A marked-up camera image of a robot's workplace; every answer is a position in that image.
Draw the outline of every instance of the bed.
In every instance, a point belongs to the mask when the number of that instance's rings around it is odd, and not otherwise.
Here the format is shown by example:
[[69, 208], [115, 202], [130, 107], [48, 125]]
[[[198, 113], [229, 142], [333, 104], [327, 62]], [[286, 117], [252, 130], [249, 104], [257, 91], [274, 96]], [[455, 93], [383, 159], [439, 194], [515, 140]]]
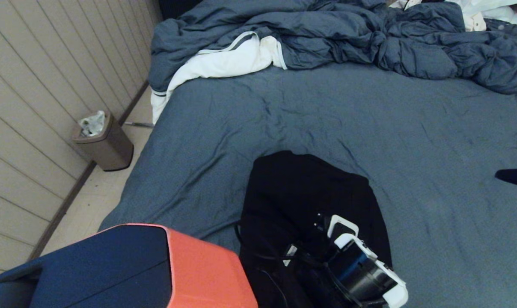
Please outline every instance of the bed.
[[313, 154], [370, 180], [407, 307], [517, 308], [517, 185], [494, 177], [517, 168], [517, 92], [471, 79], [344, 61], [189, 80], [101, 229], [162, 224], [238, 251], [253, 161]]

